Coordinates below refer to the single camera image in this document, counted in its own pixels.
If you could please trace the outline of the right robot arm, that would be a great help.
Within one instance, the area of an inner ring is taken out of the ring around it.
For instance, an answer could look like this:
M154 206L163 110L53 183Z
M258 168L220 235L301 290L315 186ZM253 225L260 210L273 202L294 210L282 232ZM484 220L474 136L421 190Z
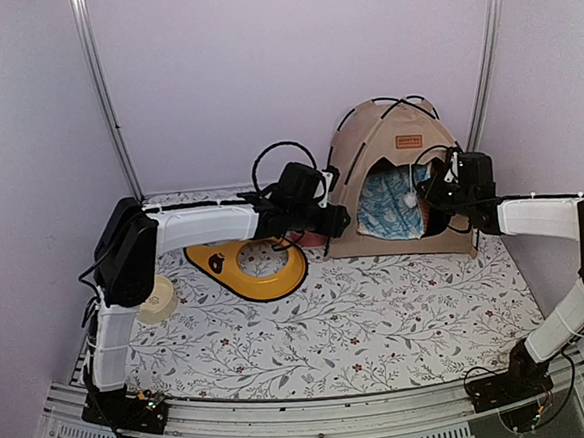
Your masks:
M521 400L552 358L584 336L584 192L499 195L491 158L456 150L412 184L430 208L503 237L527 276L544 320L514 345L500 386L509 399Z

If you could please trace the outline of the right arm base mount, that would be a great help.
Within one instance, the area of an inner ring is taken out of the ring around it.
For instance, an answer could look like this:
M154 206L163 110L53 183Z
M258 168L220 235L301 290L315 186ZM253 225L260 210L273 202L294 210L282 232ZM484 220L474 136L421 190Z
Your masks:
M548 375L550 363L535 362L523 340L513 347L508 362L505 372L492 372L477 380L464 380L464 391L476 413L519 403L553 389L552 378Z

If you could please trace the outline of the beige pet tent fabric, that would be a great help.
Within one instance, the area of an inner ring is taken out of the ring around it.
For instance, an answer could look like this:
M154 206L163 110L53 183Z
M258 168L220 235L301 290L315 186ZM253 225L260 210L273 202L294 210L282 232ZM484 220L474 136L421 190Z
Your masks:
M345 206L351 222L327 242L327 258L476 254L468 221L416 193L458 145L426 98L366 100L343 117L332 139L327 163L340 176L330 201Z

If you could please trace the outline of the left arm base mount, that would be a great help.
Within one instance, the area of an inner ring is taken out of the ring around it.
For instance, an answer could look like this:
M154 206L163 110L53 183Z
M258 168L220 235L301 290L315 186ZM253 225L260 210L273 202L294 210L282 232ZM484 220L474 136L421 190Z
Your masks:
M81 420L115 430L162 435L168 420L169 405L161 392L150 390L130 395L118 391L88 391Z

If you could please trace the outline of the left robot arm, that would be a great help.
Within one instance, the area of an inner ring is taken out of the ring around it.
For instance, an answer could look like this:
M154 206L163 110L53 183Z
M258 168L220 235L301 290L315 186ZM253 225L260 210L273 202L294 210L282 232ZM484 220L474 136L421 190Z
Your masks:
M290 162L278 181L227 201L149 207L131 197L119 200L95 247L94 263L78 278L94 291L82 325L89 348L83 377L96 412L114 426L133 417L125 396L125 359L135 316L154 290L159 255L280 240L290 231L338 238L351 221L344 206L329 201L338 177L331 166L320 170Z

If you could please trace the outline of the blue snowman print cushion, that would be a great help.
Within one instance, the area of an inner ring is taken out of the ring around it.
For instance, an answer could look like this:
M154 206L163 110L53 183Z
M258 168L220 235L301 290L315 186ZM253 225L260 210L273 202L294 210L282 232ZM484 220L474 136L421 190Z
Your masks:
M360 191L357 212L357 232L382 240L415 240L425 234L426 210L415 191L416 183L431 173L428 165L404 165L373 172L365 178ZM418 203L409 208L403 198L417 195Z

